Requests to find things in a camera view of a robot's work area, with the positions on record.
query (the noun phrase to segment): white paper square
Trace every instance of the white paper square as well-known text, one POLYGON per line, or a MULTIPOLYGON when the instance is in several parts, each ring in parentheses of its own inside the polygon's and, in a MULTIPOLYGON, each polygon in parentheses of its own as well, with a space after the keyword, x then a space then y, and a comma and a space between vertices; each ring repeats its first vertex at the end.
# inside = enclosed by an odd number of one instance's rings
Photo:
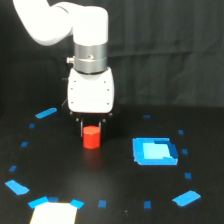
POLYGON ((172 158, 166 144, 143 143, 143 151, 145 159, 172 158))
POLYGON ((74 224, 76 212, 69 203, 46 202, 34 209, 30 224, 74 224))

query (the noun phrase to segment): blue tape marker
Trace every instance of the blue tape marker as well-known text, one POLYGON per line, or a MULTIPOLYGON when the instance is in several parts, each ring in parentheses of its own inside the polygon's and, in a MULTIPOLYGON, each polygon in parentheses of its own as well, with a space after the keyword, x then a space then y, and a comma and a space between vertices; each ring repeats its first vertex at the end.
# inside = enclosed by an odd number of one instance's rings
POLYGON ((36 117, 39 118, 39 119, 40 119, 40 118, 44 118, 44 117, 46 117, 46 116, 48 116, 48 115, 50 115, 50 114, 55 113, 56 111, 57 111, 56 108, 50 108, 50 109, 48 109, 48 110, 45 110, 45 111, 43 111, 43 112, 37 114, 36 117))
POLYGON ((11 168, 9 169, 10 172, 13 172, 16 169, 17 166, 11 166, 11 168))
POLYGON ((172 201, 176 202, 179 206, 183 207, 183 206, 197 200, 200 197, 201 196, 199 194, 197 194, 196 192, 188 191, 188 192, 174 198, 172 201))
POLYGON ((58 202, 58 198, 50 197, 50 198, 48 198, 48 201, 49 202, 58 202))
POLYGON ((30 124, 30 128, 34 128, 35 127, 35 124, 30 124))
POLYGON ((22 142, 21 147, 26 147, 28 142, 22 142))
POLYGON ((145 209, 150 209, 151 208, 151 202, 150 201, 145 201, 144 208, 145 209))
POLYGON ((187 149, 182 149, 182 153, 183 153, 184 155, 187 155, 187 154, 188 154, 187 149))
POLYGON ((178 132, 179 132, 180 135, 183 135, 184 134, 184 131, 183 130, 179 130, 178 132))
POLYGON ((44 204, 46 202, 49 202, 47 197, 42 197, 42 198, 29 202, 28 205, 30 206, 30 208, 34 209, 36 206, 44 204))
POLYGON ((107 206, 107 202, 104 201, 104 200, 99 200, 99 203, 98 203, 98 207, 99 208, 106 208, 107 206))
POLYGON ((178 153, 176 146, 174 144, 168 144, 169 150, 170 150, 170 156, 173 158, 178 158, 178 153))
POLYGON ((70 204, 74 207, 77 207, 78 209, 82 208, 82 206, 84 205, 83 202, 77 200, 72 200, 70 204))
POLYGON ((186 179, 191 179, 191 173, 185 173, 185 178, 186 179))
POLYGON ((9 187, 12 191, 14 191, 17 195, 26 194, 29 191, 28 188, 18 184, 14 180, 6 182, 5 185, 9 187))

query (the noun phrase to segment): red cylinder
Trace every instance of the red cylinder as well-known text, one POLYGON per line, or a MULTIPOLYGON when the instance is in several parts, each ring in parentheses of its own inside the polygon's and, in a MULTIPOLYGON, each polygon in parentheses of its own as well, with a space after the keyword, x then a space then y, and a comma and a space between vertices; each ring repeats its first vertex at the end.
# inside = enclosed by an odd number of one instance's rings
POLYGON ((87 126, 83 128, 83 147, 96 149, 100 147, 100 128, 87 126))

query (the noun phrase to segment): silver metal joint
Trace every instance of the silver metal joint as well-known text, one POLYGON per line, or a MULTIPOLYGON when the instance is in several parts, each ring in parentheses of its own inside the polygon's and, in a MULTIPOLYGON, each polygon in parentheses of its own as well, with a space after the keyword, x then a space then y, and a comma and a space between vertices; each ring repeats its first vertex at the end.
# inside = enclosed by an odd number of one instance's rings
POLYGON ((74 68, 83 73, 103 72, 107 69, 107 43, 82 46, 75 43, 74 68))
POLYGON ((67 58, 67 64, 74 64, 75 62, 75 58, 72 57, 72 58, 67 58))

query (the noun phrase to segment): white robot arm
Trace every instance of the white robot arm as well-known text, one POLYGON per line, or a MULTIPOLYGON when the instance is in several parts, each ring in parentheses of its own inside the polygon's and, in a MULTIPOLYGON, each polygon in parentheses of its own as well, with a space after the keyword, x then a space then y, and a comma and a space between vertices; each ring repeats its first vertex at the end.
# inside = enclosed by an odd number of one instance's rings
POLYGON ((108 13, 101 7, 46 0, 13 0, 30 36, 50 46, 73 35, 74 64, 68 83, 68 106, 77 113, 109 113, 114 82, 107 67, 108 13))

